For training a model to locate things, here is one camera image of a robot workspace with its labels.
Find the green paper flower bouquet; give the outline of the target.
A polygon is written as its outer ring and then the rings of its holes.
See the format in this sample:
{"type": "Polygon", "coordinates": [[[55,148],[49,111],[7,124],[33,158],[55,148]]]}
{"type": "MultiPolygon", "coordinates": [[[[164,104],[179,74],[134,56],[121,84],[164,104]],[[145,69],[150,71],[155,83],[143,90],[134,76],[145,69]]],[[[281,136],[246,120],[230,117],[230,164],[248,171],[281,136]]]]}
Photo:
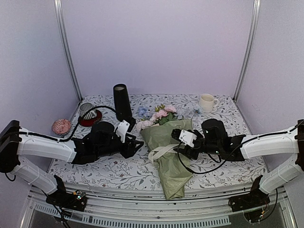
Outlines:
{"type": "Polygon", "coordinates": [[[180,199],[185,195],[185,184],[192,178],[184,164],[190,160],[177,153],[179,142],[171,137],[173,129],[191,130],[192,121],[184,118],[181,109],[160,104],[154,113],[144,106],[138,108],[140,121],[137,131],[147,145],[150,163],[157,168],[166,200],[180,199]]]}

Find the white printed ribbon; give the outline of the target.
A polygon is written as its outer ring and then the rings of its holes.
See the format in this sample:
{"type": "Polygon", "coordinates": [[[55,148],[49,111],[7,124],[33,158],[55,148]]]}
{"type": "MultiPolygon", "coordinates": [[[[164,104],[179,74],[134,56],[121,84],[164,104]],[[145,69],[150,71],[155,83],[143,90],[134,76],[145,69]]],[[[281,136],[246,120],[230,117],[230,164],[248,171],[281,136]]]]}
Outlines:
{"type": "Polygon", "coordinates": [[[159,146],[153,150],[151,150],[148,154],[148,159],[152,165],[154,165],[154,161],[161,158],[163,155],[167,153],[177,153],[173,150],[175,146],[178,144],[169,144],[167,146],[159,146]]]}

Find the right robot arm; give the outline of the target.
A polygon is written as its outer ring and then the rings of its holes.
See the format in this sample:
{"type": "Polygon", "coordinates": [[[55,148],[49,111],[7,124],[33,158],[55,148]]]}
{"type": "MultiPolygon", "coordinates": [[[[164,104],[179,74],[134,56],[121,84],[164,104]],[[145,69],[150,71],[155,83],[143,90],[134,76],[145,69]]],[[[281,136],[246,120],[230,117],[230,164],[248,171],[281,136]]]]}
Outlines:
{"type": "Polygon", "coordinates": [[[171,137],[184,144],[176,152],[190,159],[197,159],[200,153],[219,157],[221,163],[243,162],[255,157],[289,153],[291,157],[270,173],[255,180],[252,192],[246,195],[249,207],[256,207],[276,188],[293,180],[304,172],[304,122],[298,120],[295,126],[286,130],[260,135],[228,136],[222,121],[208,119],[201,124],[202,133],[197,130],[173,129],[171,137]]]}

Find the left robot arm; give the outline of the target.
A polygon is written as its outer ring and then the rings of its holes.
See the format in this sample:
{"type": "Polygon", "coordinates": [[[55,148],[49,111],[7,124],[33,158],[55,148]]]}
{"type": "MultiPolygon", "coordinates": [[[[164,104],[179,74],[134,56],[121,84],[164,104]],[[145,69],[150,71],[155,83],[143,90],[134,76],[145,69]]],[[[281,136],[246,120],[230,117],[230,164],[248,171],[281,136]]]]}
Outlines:
{"type": "Polygon", "coordinates": [[[20,127],[19,121],[13,120],[0,134],[0,171],[21,177],[52,196],[60,206],[67,206],[71,197],[62,180],[41,170],[26,156],[58,159],[77,165],[93,163],[115,153],[128,159],[143,146],[142,141],[128,133],[129,128],[126,121],[120,122],[118,127],[101,121],[83,138],[63,139],[29,132],[20,127]]]}

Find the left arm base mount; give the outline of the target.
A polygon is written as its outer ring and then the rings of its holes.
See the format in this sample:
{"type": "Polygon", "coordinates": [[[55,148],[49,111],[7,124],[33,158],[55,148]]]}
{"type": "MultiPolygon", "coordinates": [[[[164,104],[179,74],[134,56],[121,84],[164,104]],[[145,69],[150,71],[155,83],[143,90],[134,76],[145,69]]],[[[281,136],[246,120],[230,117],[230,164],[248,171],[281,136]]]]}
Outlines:
{"type": "Polygon", "coordinates": [[[57,189],[54,193],[47,194],[46,203],[84,212],[87,203],[86,193],[80,190],[68,193],[62,179],[56,175],[54,175],[54,178],[57,181],[57,189]]]}

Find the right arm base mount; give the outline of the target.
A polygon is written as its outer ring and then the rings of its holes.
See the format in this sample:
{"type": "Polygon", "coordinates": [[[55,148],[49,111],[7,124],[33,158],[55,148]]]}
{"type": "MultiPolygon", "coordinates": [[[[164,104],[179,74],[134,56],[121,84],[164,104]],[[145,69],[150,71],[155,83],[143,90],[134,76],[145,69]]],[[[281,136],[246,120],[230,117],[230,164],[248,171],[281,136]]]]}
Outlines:
{"type": "Polygon", "coordinates": [[[244,213],[244,218],[247,220],[247,222],[252,224],[260,223],[261,221],[268,219],[276,209],[278,202],[278,190],[276,189],[275,204],[271,212],[268,215],[265,215],[266,208],[269,207],[270,198],[269,194],[265,194],[259,189],[262,177],[263,176],[260,175],[254,180],[249,193],[233,196],[228,199],[228,205],[231,207],[233,212],[252,209],[265,205],[265,209],[259,209],[244,213]]]}

